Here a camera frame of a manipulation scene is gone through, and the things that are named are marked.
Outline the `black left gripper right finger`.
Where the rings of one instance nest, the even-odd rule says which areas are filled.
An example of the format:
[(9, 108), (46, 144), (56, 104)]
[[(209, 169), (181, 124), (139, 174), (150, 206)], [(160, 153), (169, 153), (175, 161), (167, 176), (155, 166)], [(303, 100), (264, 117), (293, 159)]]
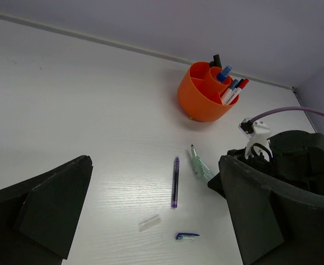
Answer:
[(324, 264), (323, 195), (228, 155), (219, 170), (243, 264)]

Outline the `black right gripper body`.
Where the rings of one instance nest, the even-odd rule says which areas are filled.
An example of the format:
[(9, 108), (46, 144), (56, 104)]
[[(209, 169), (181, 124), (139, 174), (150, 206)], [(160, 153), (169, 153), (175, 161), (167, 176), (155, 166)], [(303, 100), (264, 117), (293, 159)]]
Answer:
[(269, 138), (269, 147), (253, 144), (228, 155), (273, 178), (324, 195), (324, 135), (301, 130), (280, 132)]

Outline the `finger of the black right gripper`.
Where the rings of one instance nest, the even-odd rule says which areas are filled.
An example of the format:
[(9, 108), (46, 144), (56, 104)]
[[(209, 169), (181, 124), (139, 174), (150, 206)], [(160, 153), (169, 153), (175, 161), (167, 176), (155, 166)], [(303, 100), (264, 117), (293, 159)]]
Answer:
[(226, 198), (220, 175), (216, 175), (210, 181), (208, 181), (208, 188), (217, 192), (223, 198)]

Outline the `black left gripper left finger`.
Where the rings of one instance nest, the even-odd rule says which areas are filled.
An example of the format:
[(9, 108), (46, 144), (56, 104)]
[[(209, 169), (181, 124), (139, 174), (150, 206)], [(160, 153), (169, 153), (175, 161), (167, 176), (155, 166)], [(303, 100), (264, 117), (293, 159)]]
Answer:
[(83, 155), (0, 190), (0, 264), (68, 258), (92, 171)]

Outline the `blue-capped white marker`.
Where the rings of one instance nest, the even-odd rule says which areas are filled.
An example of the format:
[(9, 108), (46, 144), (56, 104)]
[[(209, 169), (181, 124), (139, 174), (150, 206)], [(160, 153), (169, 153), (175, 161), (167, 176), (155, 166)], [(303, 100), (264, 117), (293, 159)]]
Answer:
[(227, 88), (227, 90), (225, 90), (225, 93), (222, 95), (221, 97), (221, 102), (223, 105), (226, 104), (228, 98), (231, 96), (232, 91), (235, 89), (236, 85), (238, 84), (238, 80), (235, 79), (232, 81), (232, 83), (229, 85), (229, 87)]

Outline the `pink highlighter black body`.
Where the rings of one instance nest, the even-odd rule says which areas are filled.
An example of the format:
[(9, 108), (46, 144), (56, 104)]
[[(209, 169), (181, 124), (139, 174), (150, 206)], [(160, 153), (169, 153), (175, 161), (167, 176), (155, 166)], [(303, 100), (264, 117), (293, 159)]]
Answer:
[(213, 56), (213, 60), (211, 62), (209, 62), (209, 66), (222, 68), (222, 63), (221, 63), (219, 54), (216, 54)]

